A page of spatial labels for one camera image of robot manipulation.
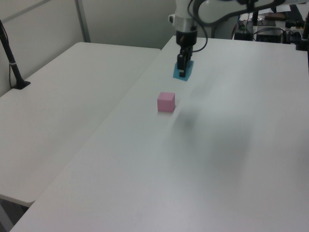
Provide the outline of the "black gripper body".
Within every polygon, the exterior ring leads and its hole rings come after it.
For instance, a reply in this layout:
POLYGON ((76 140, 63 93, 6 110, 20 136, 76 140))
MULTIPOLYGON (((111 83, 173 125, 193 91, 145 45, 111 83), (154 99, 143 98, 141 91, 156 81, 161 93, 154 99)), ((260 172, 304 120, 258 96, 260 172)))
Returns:
POLYGON ((194 46, 197 42, 197 31, 191 32, 181 32, 176 31, 176 43, 181 47, 181 49, 186 49, 188 47, 194 46))

